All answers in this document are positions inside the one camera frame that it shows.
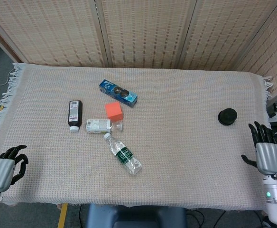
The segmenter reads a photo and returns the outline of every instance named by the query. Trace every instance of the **blue box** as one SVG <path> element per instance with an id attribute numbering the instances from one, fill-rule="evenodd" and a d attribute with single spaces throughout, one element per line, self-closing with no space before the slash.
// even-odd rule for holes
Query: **blue box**
<path id="1" fill-rule="evenodd" d="M 135 103 L 138 100 L 138 96 L 135 93 L 129 92 L 128 90 L 123 89 L 123 88 L 119 87 L 118 85 L 116 85 L 106 79 L 103 80 L 102 83 L 100 83 L 100 90 L 103 93 L 130 106 L 131 108 L 133 108 L 133 106 L 135 105 Z"/>

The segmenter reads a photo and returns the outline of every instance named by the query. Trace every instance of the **green bottle label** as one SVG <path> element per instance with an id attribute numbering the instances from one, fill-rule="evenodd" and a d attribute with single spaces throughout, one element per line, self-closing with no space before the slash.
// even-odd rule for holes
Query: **green bottle label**
<path id="1" fill-rule="evenodd" d="M 128 150 L 127 147 L 124 147 L 119 152 L 117 152 L 116 156 L 122 164 L 125 164 L 133 157 L 133 154 L 130 152 L 130 150 Z"/>

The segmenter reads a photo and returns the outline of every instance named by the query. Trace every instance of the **orange cube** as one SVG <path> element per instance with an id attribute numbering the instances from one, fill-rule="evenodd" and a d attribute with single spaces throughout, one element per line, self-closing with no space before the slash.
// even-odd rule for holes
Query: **orange cube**
<path id="1" fill-rule="evenodd" d="M 118 121 L 124 118 L 123 112 L 120 107 L 120 103 L 117 101 L 109 104 L 105 104 L 105 109 L 106 109 L 108 118 L 111 119 L 112 121 Z"/>

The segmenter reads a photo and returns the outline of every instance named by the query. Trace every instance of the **black lid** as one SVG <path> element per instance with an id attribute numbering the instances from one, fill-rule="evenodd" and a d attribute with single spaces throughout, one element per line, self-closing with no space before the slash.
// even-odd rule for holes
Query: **black lid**
<path id="1" fill-rule="evenodd" d="M 232 108 L 226 108 L 219 113 L 219 122 L 225 126 L 231 125 L 237 119 L 237 112 Z"/>

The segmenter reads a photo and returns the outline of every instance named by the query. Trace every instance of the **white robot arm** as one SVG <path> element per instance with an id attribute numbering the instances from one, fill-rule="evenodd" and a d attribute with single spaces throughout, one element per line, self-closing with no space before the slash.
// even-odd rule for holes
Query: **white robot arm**
<path id="1" fill-rule="evenodd" d="M 242 159 L 258 169 L 264 175 L 264 195 L 268 218 L 277 225 L 277 142 L 271 129 L 255 122 L 257 129 L 251 124 L 253 142 L 256 148 L 257 161 L 249 160 L 245 155 Z"/>
<path id="2" fill-rule="evenodd" d="M 0 155 L 0 207 L 2 204 L 1 193 L 5 192 L 10 185 L 15 184 L 25 174 L 28 158 L 24 154 L 17 156 L 18 152 L 25 148 L 25 145 L 19 145 L 8 149 L 6 153 Z M 20 161 L 23 161 L 20 165 L 20 171 L 17 175 L 13 176 L 15 166 Z"/>

